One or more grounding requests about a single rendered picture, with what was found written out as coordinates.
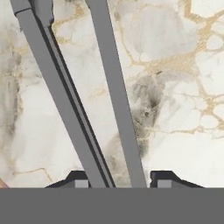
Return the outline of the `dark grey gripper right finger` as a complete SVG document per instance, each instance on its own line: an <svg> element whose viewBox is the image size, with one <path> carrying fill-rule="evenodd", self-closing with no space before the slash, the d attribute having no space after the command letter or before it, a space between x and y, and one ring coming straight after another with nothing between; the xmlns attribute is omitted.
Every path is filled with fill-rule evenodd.
<svg viewBox="0 0 224 224"><path fill-rule="evenodd" d="M200 188L200 185L179 178L173 171L152 171L150 179L150 188Z"/></svg>

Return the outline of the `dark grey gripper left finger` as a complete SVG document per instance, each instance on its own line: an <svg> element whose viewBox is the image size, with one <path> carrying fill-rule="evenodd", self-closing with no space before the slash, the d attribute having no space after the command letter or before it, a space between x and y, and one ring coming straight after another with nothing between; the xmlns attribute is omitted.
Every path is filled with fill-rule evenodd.
<svg viewBox="0 0 224 224"><path fill-rule="evenodd" d="M71 171L65 179L48 185L47 188L90 188L88 176L84 171Z"/></svg>

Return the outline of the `grey metal tongs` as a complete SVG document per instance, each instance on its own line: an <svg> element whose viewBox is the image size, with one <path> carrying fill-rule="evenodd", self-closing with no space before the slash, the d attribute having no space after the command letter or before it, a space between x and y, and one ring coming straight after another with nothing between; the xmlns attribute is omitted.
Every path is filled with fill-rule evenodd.
<svg viewBox="0 0 224 224"><path fill-rule="evenodd" d="M53 35L53 0L10 0L10 3L91 186L114 187L114 180ZM135 188L145 188L109 7L106 0L87 0L87 6L94 23L130 183Z"/></svg>

